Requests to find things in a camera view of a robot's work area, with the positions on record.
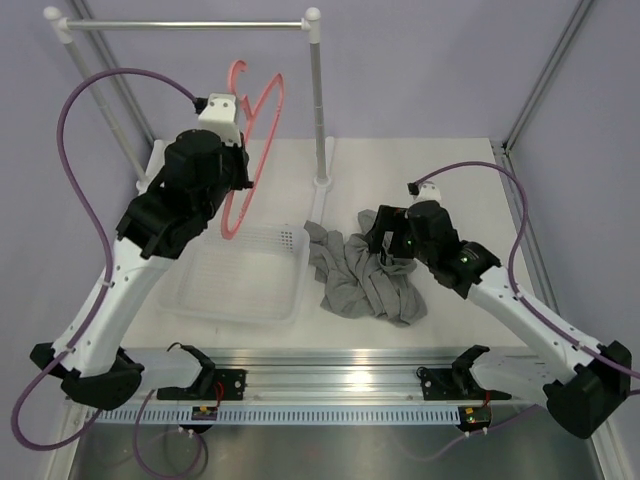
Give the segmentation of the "grey t shirt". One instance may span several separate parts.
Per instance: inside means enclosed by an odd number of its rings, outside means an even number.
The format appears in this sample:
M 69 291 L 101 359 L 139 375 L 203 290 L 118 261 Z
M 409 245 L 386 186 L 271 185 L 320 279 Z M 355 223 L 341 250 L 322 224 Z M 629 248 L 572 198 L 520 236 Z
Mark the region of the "grey t shirt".
M 373 317 L 408 327 L 428 313 L 422 294 L 410 280 L 417 262 L 396 259 L 385 251 L 369 252 L 365 235 L 375 217 L 373 210 L 360 211 L 360 230 L 348 238 L 318 223 L 305 223 L 309 264 L 315 268 L 315 280 L 324 285 L 321 307 L 346 319 Z

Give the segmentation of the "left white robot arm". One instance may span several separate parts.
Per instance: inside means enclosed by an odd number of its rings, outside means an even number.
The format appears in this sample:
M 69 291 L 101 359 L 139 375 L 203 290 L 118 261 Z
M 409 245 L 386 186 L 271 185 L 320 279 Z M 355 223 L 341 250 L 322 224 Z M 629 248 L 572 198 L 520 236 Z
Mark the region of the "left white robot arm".
M 108 246 L 106 277 L 64 333 L 36 345 L 31 360 L 60 379 L 76 403 L 114 410 L 140 390 L 202 399 L 216 383 L 203 352 L 182 345 L 144 360 L 121 341 L 155 284 L 201 235 L 233 190 L 252 187 L 244 135 L 193 129 L 164 150 L 164 164 L 128 205 Z

